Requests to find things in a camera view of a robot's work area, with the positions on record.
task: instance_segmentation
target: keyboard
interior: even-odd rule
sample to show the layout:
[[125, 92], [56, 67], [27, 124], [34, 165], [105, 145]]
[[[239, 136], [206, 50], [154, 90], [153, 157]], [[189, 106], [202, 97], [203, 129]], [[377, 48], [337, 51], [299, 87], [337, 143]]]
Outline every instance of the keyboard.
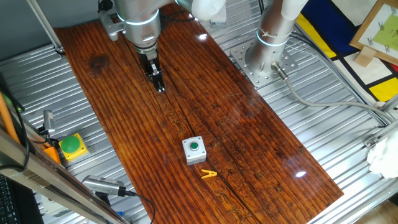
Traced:
[[11, 187], [5, 176], [0, 175], [0, 223], [19, 224], [11, 197]]

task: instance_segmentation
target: wood grain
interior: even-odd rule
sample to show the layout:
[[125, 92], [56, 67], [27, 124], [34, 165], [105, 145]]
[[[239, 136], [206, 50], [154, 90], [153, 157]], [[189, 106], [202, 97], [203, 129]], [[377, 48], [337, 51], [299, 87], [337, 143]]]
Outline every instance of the wood grain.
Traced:
[[[56, 32], [156, 223], [306, 223], [343, 195], [216, 42], [198, 38], [198, 22], [169, 22], [158, 39], [165, 93], [99, 21]], [[182, 140], [193, 136], [208, 154], [188, 166]], [[201, 169], [218, 175], [201, 179]]]

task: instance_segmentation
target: picture frame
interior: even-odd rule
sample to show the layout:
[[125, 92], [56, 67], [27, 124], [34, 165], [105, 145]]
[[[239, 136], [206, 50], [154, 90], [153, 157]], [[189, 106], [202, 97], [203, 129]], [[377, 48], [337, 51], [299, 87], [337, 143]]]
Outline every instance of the picture frame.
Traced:
[[349, 44], [398, 66], [398, 0], [378, 0]]

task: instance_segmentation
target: white cloth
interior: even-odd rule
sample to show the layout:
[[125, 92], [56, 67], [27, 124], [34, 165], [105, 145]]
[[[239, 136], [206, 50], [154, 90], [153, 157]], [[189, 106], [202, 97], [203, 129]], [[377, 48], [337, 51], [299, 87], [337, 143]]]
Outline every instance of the white cloth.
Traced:
[[385, 178], [398, 177], [398, 131], [377, 143], [368, 153], [369, 170]]

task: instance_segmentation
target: gray cable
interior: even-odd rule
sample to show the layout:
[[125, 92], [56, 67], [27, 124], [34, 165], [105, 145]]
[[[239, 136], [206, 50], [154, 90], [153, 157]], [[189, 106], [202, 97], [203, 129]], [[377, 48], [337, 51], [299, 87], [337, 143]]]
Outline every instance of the gray cable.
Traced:
[[290, 91], [293, 93], [293, 95], [296, 97], [296, 99], [299, 100], [299, 102], [307, 105], [307, 106], [314, 106], [314, 107], [329, 107], [329, 106], [343, 106], [343, 105], [349, 105], [349, 106], [358, 106], [358, 107], [362, 107], [368, 110], [371, 110], [375, 113], [377, 113], [378, 115], [381, 115], [383, 117], [385, 117], [387, 120], [389, 120], [391, 123], [393, 123], [395, 120], [392, 119], [390, 116], [388, 116], [385, 112], [376, 109], [372, 106], [363, 104], [363, 103], [358, 103], [358, 102], [334, 102], [334, 103], [311, 103], [308, 101], [305, 101], [303, 98], [301, 98], [293, 89], [292, 84], [290, 83], [289, 79], [285, 80], [285, 83], [287, 85], [287, 87], [290, 89]]

